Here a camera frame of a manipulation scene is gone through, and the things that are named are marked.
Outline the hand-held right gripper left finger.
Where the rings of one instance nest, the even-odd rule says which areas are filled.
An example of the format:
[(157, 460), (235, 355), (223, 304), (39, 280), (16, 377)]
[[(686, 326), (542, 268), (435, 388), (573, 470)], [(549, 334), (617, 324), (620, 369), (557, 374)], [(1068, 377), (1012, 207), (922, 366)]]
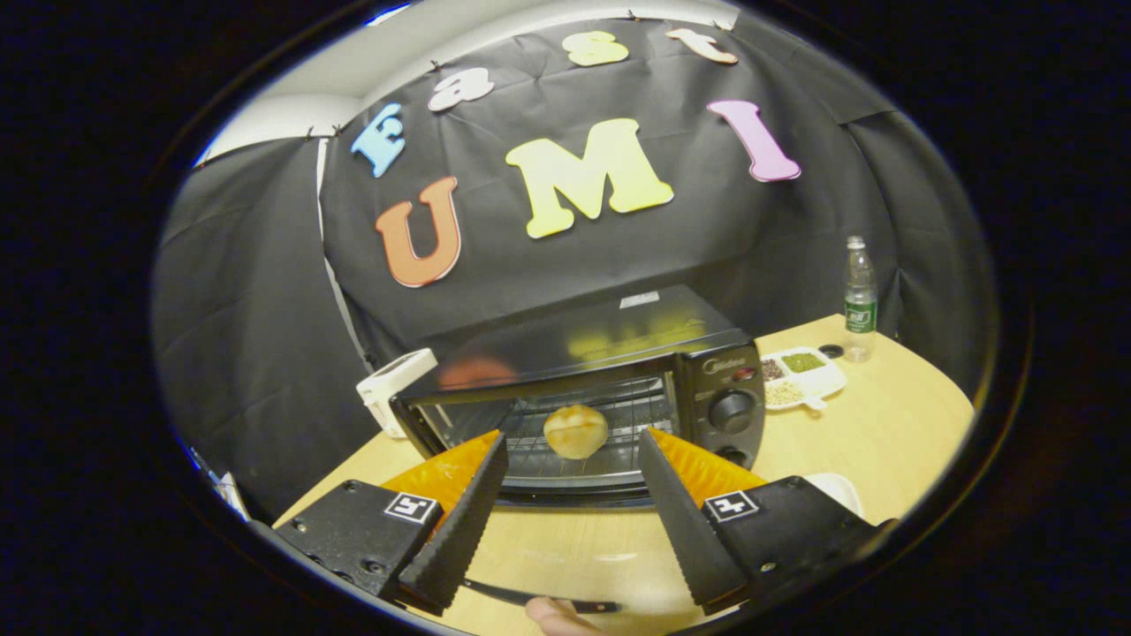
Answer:
[(343, 481), (277, 528), (308, 560), (387, 602), (452, 604), (508, 469), (498, 430), (383, 484)]

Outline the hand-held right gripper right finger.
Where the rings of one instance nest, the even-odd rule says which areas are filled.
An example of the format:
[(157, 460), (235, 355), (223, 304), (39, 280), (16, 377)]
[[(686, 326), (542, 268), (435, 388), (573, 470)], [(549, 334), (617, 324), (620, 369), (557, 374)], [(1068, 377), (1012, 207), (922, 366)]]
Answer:
[(640, 435), (640, 469), (696, 604), (750, 612), (824, 594), (893, 527), (871, 524), (815, 479), (767, 482), (675, 435)]

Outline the black electric oven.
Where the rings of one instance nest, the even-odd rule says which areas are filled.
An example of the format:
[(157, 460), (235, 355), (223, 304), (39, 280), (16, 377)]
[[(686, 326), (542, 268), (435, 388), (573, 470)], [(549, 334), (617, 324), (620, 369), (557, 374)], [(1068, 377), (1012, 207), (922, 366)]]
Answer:
[[(675, 285), (485, 330), (392, 395), (391, 410), (425, 458), (500, 431), (506, 506), (625, 508), (651, 502), (638, 452), (649, 428), (750, 469), (763, 395), (753, 338)], [(556, 409), (575, 404), (607, 422), (589, 458), (562, 458), (543, 431)]]

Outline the round bread bun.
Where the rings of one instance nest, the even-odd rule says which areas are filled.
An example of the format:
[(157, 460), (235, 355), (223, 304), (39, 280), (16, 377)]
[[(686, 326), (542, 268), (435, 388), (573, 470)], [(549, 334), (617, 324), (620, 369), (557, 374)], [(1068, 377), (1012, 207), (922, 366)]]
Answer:
[(566, 459), (590, 458), (608, 438), (608, 423), (597, 410), (585, 404), (556, 409), (545, 420), (543, 435), (550, 449)]

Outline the white square plate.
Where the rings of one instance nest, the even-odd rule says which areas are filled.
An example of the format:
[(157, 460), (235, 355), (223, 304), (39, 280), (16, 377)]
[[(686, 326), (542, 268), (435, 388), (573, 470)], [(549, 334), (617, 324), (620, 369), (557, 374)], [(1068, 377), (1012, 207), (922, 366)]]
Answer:
[(860, 492), (848, 478), (836, 473), (813, 473), (803, 478), (815, 488), (820, 488), (826, 496), (831, 496), (836, 502), (860, 516), (861, 519), (866, 516)]

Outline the white toaster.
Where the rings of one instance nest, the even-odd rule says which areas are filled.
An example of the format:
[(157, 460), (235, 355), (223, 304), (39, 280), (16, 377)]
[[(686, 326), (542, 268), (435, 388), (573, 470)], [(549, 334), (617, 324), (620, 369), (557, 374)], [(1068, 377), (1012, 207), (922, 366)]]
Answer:
[(392, 414), (392, 396), (416, 383), (437, 366), (435, 354), (431, 349), (420, 349), (396, 358), (387, 366), (368, 375), (357, 383), (356, 390), (364, 406), (375, 419), (381, 430), (392, 439), (406, 439), (399, 419)]

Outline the white divided dish with grains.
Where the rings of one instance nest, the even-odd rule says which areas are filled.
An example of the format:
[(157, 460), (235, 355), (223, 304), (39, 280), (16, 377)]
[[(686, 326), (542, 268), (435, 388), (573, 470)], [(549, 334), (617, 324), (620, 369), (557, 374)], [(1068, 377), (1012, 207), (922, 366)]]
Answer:
[(798, 406), (823, 410), (824, 399), (841, 392), (847, 383), (845, 372), (831, 358), (808, 346), (763, 355), (761, 370), (766, 406), (772, 411)]

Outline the clear plastic water bottle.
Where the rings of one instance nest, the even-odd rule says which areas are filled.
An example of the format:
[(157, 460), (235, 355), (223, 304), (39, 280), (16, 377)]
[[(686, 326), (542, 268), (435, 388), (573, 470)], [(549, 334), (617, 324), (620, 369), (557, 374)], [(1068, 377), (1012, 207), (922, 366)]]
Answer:
[(877, 270), (869, 258), (864, 238), (849, 235), (846, 241), (847, 265), (845, 273), (845, 359), (862, 363), (871, 358), (877, 342)]

